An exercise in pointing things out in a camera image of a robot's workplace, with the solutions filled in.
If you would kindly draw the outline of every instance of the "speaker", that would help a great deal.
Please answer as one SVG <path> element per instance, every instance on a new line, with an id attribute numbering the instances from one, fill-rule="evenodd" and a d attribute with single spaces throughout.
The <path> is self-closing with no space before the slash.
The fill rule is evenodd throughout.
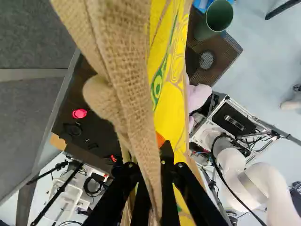
<path id="1" fill-rule="evenodd" d="M 204 41 L 193 37 L 195 25 L 204 15 L 191 7 L 185 50 L 186 72 L 190 83 L 213 86 L 241 54 L 241 46 L 222 32 Z"/>

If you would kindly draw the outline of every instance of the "white floor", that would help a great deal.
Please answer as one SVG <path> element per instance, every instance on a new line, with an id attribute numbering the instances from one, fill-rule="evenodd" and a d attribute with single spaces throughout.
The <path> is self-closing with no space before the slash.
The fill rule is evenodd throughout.
<path id="1" fill-rule="evenodd" d="M 301 112 L 279 108 L 291 97 L 292 86 L 301 82 L 301 4 L 264 20 L 273 6 L 283 2 L 286 0 L 236 1 L 234 20 L 227 31 L 244 51 L 214 90 L 227 93 L 257 117 L 301 139 Z M 287 183 L 301 180 L 301 147 L 290 141 L 279 140 L 257 161 L 274 165 Z M 264 213 L 256 213 L 265 218 Z M 238 225 L 259 223 L 246 214 Z"/>

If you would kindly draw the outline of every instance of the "gray floor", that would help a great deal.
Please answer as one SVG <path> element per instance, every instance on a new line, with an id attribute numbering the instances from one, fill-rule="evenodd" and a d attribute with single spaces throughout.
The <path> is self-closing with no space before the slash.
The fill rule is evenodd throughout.
<path id="1" fill-rule="evenodd" d="M 0 82 L 0 200 L 31 173 L 62 81 Z"/>
<path id="2" fill-rule="evenodd" d="M 0 68 L 68 68 L 74 50 L 49 0 L 0 1 Z"/>

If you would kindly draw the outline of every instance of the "green cup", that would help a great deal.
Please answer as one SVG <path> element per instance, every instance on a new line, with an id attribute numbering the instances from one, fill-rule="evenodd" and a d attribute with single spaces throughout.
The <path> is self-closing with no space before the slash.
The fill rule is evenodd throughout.
<path id="1" fill-rule="evenodd" d="M 194 28 L 194 38 L 204 41 L 217 35 L 231 24 L 232 19 L 232 5 L 226 0 L 215 0 Z"/>

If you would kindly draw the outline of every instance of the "pink button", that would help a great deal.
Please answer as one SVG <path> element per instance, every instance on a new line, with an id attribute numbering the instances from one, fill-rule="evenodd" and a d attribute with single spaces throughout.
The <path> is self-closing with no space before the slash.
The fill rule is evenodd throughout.
<path id="1" fill-rule="evenodd" d="M 72 112 L 72 116 L 75 119 L 82 119 L 87 115 L 87 111 L 85 109 L 77 109 Z"/>

